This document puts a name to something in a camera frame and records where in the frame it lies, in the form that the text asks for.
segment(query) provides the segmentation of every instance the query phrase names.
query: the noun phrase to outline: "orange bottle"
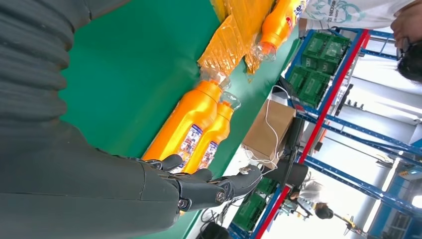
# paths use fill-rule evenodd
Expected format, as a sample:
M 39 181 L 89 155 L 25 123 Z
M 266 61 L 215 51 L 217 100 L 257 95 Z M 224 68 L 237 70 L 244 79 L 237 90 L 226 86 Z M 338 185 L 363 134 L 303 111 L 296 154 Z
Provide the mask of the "orange bottle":
M 198 146 L 182 172 L 194 173 L 198 169 L 207 168 L 214 159 L 218 145 L 228 137 L 230 133 L 230 120 L 236 109 L 240 107 L 240 101 L 231 93 L 224 92 L 217 105 L 217 117 L 203 133 Z
M 189 160 L 203 130 L 217 116 L 223 86 L 229 86 L 228 78 L 212 70 L 202 70 L 201 78 L 193 90 L 183 95 L 143 155 L 143 160 L 163 160 L 171 154 Z
M 262 24 L 262 38 L 256 52 L 260 59 L 275 59 L 277 49 L 290 36 L 307 3 L 308 0 L 278 0 Z

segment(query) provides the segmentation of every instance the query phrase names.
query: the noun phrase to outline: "green table surface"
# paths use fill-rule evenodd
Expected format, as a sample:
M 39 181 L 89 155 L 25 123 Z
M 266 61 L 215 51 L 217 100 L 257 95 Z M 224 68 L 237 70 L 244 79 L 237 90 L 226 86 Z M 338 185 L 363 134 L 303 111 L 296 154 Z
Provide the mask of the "green table surface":
M 140 156 L 182 95 L 199 80 L 197 60 L 219 26 L 207 0 L 134 0 L 79 30 L 64 71 L 68 104 L 63 120 L 76 125 L 95 147 Z M 281 69 L 297 30 L 254 76 L 241 63 L 230 92 L 242 107 L 210 169 L 220 176 L 258 114 Z M 187 213 L 169 230 L 140 239 L 184 238 L 198 217 Z

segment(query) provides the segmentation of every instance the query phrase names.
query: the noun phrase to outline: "bottle cap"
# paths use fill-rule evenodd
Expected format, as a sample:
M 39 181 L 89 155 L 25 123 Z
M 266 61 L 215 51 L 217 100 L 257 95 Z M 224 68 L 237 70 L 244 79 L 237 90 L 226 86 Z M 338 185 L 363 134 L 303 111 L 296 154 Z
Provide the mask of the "bottle cap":
M 228 90 L 231 86 L 230 78 L 225 73 L 216 69 L 201 67 L 200 74 L 201 80 L 212 82 L 220 86 L 224 91 Z
M 260 42 L 253 47 L 254 55 L 261 61 L 274 61 L 276 59 L 277 48 L 269 42 Z
M 238 108 L 240 108 L 241 103 L 240 100 L 233 95 L 232 93 L 229 92 L 223 92 L 223 94 L 220 97 L 220 103 L 229 106 L 230 108 L 232 108 L 234 111 L 237 110 Z

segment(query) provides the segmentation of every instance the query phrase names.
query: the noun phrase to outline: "yellow plastic bag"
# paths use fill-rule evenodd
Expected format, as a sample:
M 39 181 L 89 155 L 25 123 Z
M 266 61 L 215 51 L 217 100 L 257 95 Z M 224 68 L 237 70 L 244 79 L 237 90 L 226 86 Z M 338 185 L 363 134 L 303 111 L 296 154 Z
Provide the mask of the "yellow plastic bag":
M 244 44 L 233 15 L 228 16 L 215 31 L 198 63 L 230 75 L 244 56 Z
M 198 63 L 229 75 L 245 57 L 248 73 L 254 74 L 260 61 L 252 46 L 274 0 L 211 0 L 219 18 L 229 16 L 217 29 Z

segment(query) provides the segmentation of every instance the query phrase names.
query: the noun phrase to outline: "white cable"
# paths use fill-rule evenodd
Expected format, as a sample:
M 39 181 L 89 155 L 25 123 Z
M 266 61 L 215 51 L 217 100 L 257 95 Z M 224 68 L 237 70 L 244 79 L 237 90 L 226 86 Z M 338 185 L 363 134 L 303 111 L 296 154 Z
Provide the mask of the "white cable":
M 288 99 L 290 99 L 290 95 L 289 95 L 289 93 L 287 93 L 287 91 L 286 91 L 283 87 L 280 87 L 280 86 L 273 86 L 273 87 L 271 88 L 271 94 L 272 94 L 272 92 L 273 92 L 274 87 L 277 87 L 277 88 L 281 89 L 282 91 L 284 91 L 284 92 L 286 93 L 286 95 L 287 95 L 287 98 L 288 98 Z M 278 135 L 277 135 L 277 132 L 275 131 L 275 129 L 274 129 L 274 128 L 270 125 L 270 123 L 268 123 L 268 108 L 269 108 L 269 106 L 270 106 L 270 99 L 268 99 L 268 101 L 267 101 L 267 109 L 266 109 L 266 112 L 265 112 L 265 122 L 266 122 L 266 123 L 267 123 L 267 125 L 270 127 L 270 129 L 273 131 L 273 133 L 274 133 L 274 135 L 275 135 L 275 137 L 276 137 L 276 144 L 275 144 L 275 147 L 274 147 L 274 156 L 273 156 L 273 158 L 272 158 L 271 160 L 268 160 L 268 159 L 258 159 L 258 158 L 257 158 L 257 157 L 253 154 L 253 152 L 252 152 L 252 151 L 250 151 L 250 150 L 245 150 L 246 156 L 247 156 L 250 160 L 255 161 L 255 162 L 258 162 L 258 163 L 271 163 L 271 164 L 274 166 L 274 168 L 273 168 L 273 169 L 271 169 L 271 170 L 269 170 L 269 171 L 267 171 L 267 172 L 263 173 L 262 175 L 265 175 L 265 174 L 267 174 L 267 173 L 269 173 L 269 172 L 272 172 L 272 171 L 276 170 L 276 169 L 277 169 L 277 164 L 276 164 L 276 163 L 274 163 L 274 161 L 276 160 L 276 158 L 279 158 L 279 153 L 277 152 L 277 146 L 278 146 Z

